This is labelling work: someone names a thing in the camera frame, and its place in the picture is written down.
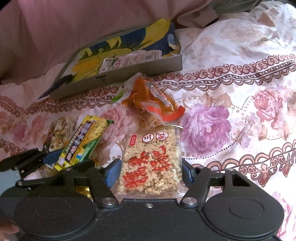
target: silver bolt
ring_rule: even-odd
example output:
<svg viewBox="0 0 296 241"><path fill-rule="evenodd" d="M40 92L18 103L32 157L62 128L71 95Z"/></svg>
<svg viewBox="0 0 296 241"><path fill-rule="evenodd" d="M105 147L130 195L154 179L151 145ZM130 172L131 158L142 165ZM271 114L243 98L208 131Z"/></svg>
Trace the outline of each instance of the silver bolt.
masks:
<svg viewBox="0 0 296 241"><path fill-rule="evenodd" d="M197 203L197 200L196 200L196 198L194 198L194 197L185 197L185 198L183 199L183 203L185 203L185 204L187 204L187 205L194 205L194 204Z"/></svg>
<svg viewBox="0 0 296 241"><path fill-rule="evenodd" d="M152 208L154 205L153 205L152 203L146 203L145 206L146 206L147 208Z"/></svg>
<svg viewBox="0 0 296 241"><path fill-rule="evenodd" d="M111 205L114 205L116 203L116 200L112 197L105 197L103 200L102 200L102 203L106 206L111 206Z"/></svg>

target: person's hand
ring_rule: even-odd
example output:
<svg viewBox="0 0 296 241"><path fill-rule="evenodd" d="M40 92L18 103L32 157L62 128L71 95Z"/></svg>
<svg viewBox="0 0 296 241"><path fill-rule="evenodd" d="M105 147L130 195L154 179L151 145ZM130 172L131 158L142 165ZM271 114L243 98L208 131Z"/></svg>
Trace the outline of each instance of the person's hand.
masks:
<svg viewBox="0 0 296 241"><path fill-rule="evenodd" d="M4 234L15 234L19 232L16 225L6 220L0 220L0 240L7 239Z"/></svg>

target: orange plastic wrapper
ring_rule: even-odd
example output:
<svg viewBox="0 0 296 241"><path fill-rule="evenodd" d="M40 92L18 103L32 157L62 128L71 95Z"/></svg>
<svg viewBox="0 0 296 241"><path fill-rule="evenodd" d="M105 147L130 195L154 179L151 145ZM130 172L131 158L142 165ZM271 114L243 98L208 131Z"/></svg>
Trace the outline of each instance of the orange plastic wrapper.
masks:
<svg viewBox="0 0 296 241"><path fill-rule="evenodd" d="M133 80L133 78L134 86L129 96L121 101L123 105L148 111L163 122L174 122L184 114L185 108L178 106L172 98L161 92L151 78L139 74L131 79Z"/></svg>

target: white circular label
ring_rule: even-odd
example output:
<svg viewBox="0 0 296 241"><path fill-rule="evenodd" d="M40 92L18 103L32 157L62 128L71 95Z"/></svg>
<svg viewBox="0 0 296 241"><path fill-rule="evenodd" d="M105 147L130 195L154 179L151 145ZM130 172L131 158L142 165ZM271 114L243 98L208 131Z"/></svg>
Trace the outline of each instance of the white circular label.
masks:
<svg viewBox="0 0 296 241"><path fill-rule="evenodd" d="M157 140L165 140L165 139L167 139L168 138L168 133L167 132L165 132L165 131L162 131L162 132L159 132L159 133L157 133L157 135L156 135L156 139Z"/></svg>
<svg viewBox="0 0 296 241"><path fill-rule="evenodd" d="M152 139L154 138L154 135L153 134L151 134L151 133L148 133L148 134L146 134L146 135L144 135L143 136L143 142L149 142L149 141L151 141Z"/></svg>

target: bed sheet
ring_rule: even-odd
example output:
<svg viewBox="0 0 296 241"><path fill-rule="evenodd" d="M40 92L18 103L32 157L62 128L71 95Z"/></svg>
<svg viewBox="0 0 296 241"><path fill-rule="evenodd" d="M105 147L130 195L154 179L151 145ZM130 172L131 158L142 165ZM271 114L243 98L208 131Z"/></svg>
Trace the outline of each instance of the bed sheet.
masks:
<svg viewBox="0 0 296 241"><path fill-rule="evenodd" d="M154 77L186 108L182 156L212 170L235 168L284 208L278 236L296 240L296 9L261 3L250 13L224 15L201 30L180 29L183 70ZM38 147L61 116L113 119L92 158L103 164L122 155L127 133L156 124L111 99L123 84L57 101L37 98L63 64L21 85L0 86L0 158ZM221 189L213 188L209 196Z"/></svg>

